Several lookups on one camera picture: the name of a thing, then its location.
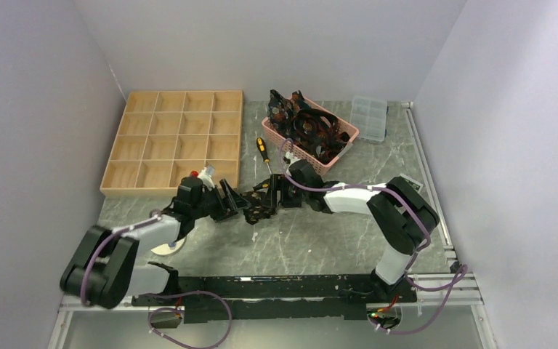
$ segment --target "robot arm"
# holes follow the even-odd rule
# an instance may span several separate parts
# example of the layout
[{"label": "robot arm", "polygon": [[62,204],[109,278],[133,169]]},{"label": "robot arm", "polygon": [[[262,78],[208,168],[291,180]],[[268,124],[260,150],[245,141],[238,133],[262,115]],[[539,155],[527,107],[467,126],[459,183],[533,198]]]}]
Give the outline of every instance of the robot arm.
[{"label": "robot arm", "polygon": [[[293,163],[289,171],[293,179],[310,188],[343,186],[340,182],[323,182],[306,161]],[[179,293],[178,272],[175,269],[154,262],[137,265],[136,256],[184,238],[199,218],[210,216],[216,222],[221,222],[251,206],[225,180],[220,181],[222,196],[209,180],[210,176],[212,171],[205,169],[198,177],[184,178],[170,205],[161,211],[151,212],[151,218],[147,221],[112,230],[91,227],[62,275],[61,289],[80,297],[85,270],[89,263],[94,263],[86,287],[86,298],[91,305],[110,309],[127,295]],[[291,199],[297,197],[298,200],[304,200],[318,212],[356,212],[372,216],[389,242],[389,248],[371,274],[372,286],[383,294],[393,292],[402,281],[416,248],[424,240],[421,229],[407,212],[399,211],[399,203],[393,197],[359,188],[310,193],[288,188],[285,183],[283,186],[286,190],[280,192],[282,201],[287,201],[283,196],[289,195]],[[410,205],[428,231],[439,223],[437,214],[403,178],[393,178],[385,186]],[[274,200],[276,193],[272,188],[274,186],[269,188],[266,195],[272,196]],[[92,258],[93,254],[108,239],[96,262]]]}]

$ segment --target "screwdriver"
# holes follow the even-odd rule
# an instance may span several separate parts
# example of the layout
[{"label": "screwdriver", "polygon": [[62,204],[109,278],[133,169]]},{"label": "screwdriver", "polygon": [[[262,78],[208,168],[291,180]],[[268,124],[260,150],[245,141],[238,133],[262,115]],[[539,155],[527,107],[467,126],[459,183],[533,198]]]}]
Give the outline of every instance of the screwdriver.
[{"label": "screwdriver", "polygon": [[261,137],[258,137],[258,139],[256,140],[256,145],[258,147],[258,150],[260,151],[260,154],[262,155],[262,159],[264,159],[264,162],[268,167],[268,172],[270,172],[270,174],[272,175],[272,170],[270,169],[270,160],[268,159],[268,153],[266,152],[266,143],[264,143],[264,140]]},{"label": "screwdriver", "polygon": [[256,185],[254,187],[254,191],[258,191],[260,189],[266,189],[268,188],[268,186],[270,185],[270,178],[267,180],[264,180],[264,182],[261,182],[260,184]]}]

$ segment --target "marble table surface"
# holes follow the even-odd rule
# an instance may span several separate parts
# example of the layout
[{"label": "marble table surface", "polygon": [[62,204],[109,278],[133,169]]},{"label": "marble table surface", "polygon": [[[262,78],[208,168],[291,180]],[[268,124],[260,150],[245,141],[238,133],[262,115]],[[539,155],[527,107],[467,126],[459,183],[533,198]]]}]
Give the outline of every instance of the marble table surface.
[{"label": "marble table surface", "polygon": [[[351,102],[318,102],[348,120]],[[247,102],[243,110],[241,138],[241,191],[268,177],[256,147],[263,136],[261,122],[266,102]],[[271,167],[277,167],[277,149],[269,144]],[[416,145],[400,103],[389,103],[387,138],[372,143],[357,138],[354,146],[324,176],[325,180],[376,184],[403,173],[425,183],[421,195],[429,201]],[[99,224],[114,228],[148,218],[152,209],[163,208],[169,198],[106,198]],[[371,217],[361,214],[322,214],[306,204],[300,209],[280,209],[272,219],[249,225],[242,215],[214,223],[198,220],[176,254],[145,258],[175,267],[182,276],[268,276],[296,274],[370,273],[388,243]],[[441,235],[432,234],[432,244],[420,253],[415,273],[448,273]]]}]

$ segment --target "yellow screwdriver handle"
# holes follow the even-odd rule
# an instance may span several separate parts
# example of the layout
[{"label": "yellow screwdriver handle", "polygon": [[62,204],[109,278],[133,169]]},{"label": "yellow screwdriver handle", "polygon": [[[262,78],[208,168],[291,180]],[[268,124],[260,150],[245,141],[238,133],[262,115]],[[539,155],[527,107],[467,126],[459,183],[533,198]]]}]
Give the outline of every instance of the yellow screwdriver handle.
[{"label": "yellow screwdriver handle", "polygon": [[262,155],[262,158],[264,159],[264,162],[268,162],[268,153],[266,152],[266,143],[264,143],[264,140],[258,137],[256,140],[256,145],[258,147],[258,150],[260,151],[260,154]]}]

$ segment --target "white disc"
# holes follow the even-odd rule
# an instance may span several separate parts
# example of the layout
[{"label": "white disc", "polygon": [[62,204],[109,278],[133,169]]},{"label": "white disc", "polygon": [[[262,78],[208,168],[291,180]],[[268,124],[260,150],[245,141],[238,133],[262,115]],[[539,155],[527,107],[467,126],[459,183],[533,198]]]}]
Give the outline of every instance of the white disc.
[{"label": "white disc", "polygon": [[157,246],[154,249],[151,249],[150,251],[158,256],[169,256],[170,254],[177,253],[183,247],[183,245],[185,244],[185,239],[187,238],[185,237],[178,240],[176,244],[173,245],[173,247],[170,247],[170,245],[168,244],[163,244]]}]

